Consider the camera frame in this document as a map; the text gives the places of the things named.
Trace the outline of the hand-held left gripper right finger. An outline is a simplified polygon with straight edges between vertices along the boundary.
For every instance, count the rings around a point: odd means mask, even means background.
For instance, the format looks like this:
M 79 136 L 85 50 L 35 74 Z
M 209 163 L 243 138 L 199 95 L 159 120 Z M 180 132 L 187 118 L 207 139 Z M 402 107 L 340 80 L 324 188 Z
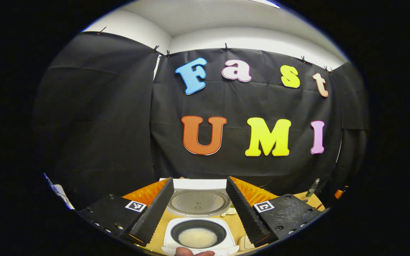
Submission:
M 255 247 L 286 240 L 325 214 L 292 194 L 275 196 L 231 176 L 226 193 Z

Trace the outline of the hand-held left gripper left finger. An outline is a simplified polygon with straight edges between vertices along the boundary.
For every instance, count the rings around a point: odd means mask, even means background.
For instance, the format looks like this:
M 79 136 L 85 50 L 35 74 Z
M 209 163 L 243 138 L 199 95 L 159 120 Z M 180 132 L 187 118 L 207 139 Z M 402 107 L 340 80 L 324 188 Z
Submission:
M 171 177 L 161 180 L 149 200 L 108 195 L 78 212 L 86 222 L 125 243 L 147 245 L 174 192 Z

